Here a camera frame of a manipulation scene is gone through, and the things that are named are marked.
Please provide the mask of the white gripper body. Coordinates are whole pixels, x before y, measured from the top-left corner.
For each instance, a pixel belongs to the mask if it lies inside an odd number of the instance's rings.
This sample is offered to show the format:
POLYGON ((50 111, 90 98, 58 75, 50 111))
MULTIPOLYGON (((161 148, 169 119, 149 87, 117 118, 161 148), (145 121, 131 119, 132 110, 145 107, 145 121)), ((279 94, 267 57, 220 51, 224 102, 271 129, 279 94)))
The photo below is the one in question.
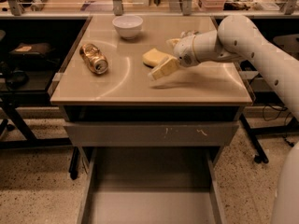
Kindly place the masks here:
POLYGON ((183 67, 192 67, 199 64, 193 50, 194 35, 181 38, 174 47, 174 56, 183 67))

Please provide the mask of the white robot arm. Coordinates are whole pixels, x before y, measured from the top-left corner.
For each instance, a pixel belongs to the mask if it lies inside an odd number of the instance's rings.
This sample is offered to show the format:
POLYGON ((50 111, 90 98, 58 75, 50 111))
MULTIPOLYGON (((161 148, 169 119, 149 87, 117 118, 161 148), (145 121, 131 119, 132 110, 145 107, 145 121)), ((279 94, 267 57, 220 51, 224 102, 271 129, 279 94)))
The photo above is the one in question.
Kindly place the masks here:
MULTIPOLYGON (((246 16, 224 18, 216 30, 204 34, 187 33, 170 39, 174 59, 162 59, 149 73, 153 80, 213 61, 250 62, 263 79, 299 119, 299 61, 267 41, 246 16)), ((271 224, 299 224, 299 144, 289 152, 278 180, 271 224)))

